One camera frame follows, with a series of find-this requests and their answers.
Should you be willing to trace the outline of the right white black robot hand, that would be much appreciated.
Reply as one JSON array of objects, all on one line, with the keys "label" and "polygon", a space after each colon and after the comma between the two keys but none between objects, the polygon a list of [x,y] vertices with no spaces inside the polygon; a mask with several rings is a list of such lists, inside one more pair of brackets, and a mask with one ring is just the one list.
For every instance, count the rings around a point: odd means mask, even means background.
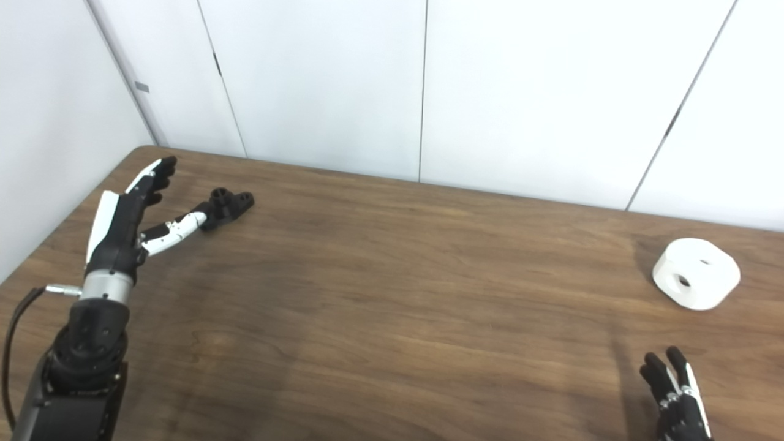
[{"label": "right white black robot hand", "polygon": [[667,364],[649,352],[639,367],[658,407],[656,439],[714,440],[692,364],[676,346],[666,357]]}]

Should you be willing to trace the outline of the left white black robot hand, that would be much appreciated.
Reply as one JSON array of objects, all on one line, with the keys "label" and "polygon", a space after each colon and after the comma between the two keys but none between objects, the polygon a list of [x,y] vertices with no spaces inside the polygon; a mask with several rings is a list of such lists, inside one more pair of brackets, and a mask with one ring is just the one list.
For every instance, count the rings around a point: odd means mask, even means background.
[{"label": "left white black robot hand", "polygon": [[144,232],[140,224],[145,211],[162,201],[178,159],[169,156],[152,162],[135,176],[125,192],[106,190],[92,224],[84,276],[95,271],[120,273],[137,279],[137,269],[146,258],[162,253],[199,230],[208,220],[205,207],[159,224]]}]

